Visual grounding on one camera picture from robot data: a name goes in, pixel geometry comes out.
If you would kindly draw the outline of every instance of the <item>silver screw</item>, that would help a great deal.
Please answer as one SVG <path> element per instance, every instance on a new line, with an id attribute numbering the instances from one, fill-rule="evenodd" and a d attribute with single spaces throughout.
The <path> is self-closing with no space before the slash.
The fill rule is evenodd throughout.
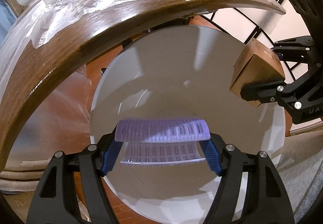
<path id="1" fill-rule="evenodd" d="M 55 153 L 55 157 L 61 157 L 63 155 L 63 152 L 62 151 L 57 151 L 56 153 Z"/>
<path id="2" fill-rule="evenodd" d="M 88 146 L 88 151 L 94 151 L 96 150 L 96 145 L 95 144 L 92 144 L 90 146 Z"/>
<path id="3" fill-rule="evenodd" d="M 235 146 L 233 146 L 233 145 L 231 145 L 231 144 L 229 144 L 229 145 L 226 145 L 226 147 L 225 147 L 228 151 L 234 151 L 234 149 L 235 149 Z"/>
<path id="4" fill-rule="evenodd" d="M 297 101 L 297 102 L 295 102 L 294 107 L 295 107 L 296 109 L 301 109 L 301 107 L 302 107 L 302 103 L 301 103 L 301 102 L 299 102 L 299 101 Z"/>
<path id="5" fill-rule="evenodd" d="M 268 155 L 267 155 L 267 153 L 266 153 L 265 151 L 260 151 L 260 152 L 259 152 L 259 156 L 261 156 L 261 157 L 265 158 L 265 157 L 267 157 Z"/>
<path id="6" fill-rule="evenodd" d="M 279 92 L 282 92 L 282 91 L 284 90 L 284 87 L 283 87 L 282 85 L 280 85 L 280 86 L 278 86 L 278 87 L 277 87 L 277 90 L 278 90 Z"/>

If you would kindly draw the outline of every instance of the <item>cardboard box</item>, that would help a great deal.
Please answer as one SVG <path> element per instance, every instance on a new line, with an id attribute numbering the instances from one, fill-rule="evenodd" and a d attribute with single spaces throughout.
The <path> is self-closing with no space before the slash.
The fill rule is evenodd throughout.
<path id="1" fill-rule="evenodd" d="M 230 91 L 240 96 L 241 89 L 247 84 L 261 84 L 285 80 L 283 67 L 278 56 L 268 47 L 252 38 L 245 46 L 234 65 Z M 248 101 L 254 107 L 261 103 Z"/>

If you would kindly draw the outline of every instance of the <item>metal pin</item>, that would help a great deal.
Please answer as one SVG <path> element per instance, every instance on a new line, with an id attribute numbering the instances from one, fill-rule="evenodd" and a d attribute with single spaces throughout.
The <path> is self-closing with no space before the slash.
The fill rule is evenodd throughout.
<path id="1" fill-rule="evenodd" d="M 295 102 L 294 107 L 295 107 L 296 109 L 301 109 L 301 107 L 302 107 L 302 103 L 301 103 L 301 102 L 299 102 L 299 101 L 297 101 L 297 102 Z"/>
<path id="2" fill-rule="evenodd" d="M 90 146 L 88 146 L 88 151 L 94 151 L 96 150 L 96 145 L 95 144 L 92 144 Z"/>
<path id="3" fill-rule="evenodd" d="M 57 157 L 57 158 L 61 157 L 62 155 L 63 155 L 63 152 L 62 151 L 57 151 L 55 153 L 55 157 Z"/>
<path id="4" fill-rule="evenodd" d="M 234 151 L 234 149 L 235 149 L 235 146 L 233 146 L 233 145 L 231 145 L 231 144 L 229 144 L 229 145 L 226 145 L 226 147 L 225 147 L 228 151 Z"/>
<path id="5" fill-rule="evenodd" d="M 261 156 L 261 157 L 265 158 L 265 157 L 267 157 L 268 155 L 267 155 L 267 153 L 266 153 L 265 151 L 260 151 L 260 152 L 259 152 L 259 156 Z"/>

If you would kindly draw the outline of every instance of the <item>wooden table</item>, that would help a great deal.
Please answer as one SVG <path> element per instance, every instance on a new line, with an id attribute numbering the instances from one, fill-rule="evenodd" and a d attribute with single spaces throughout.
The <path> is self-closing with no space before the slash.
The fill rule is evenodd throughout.
<path id="1" fill-rule="evenodd" d="M 0 104 L 0 171 L 28 118 L 80 66 L 148 28 L 226 7 L 285 13 L 282 7 L 266 0 L 137 0 L 84 15 L 38 49 L 30 41 L 11 74 Z"/>

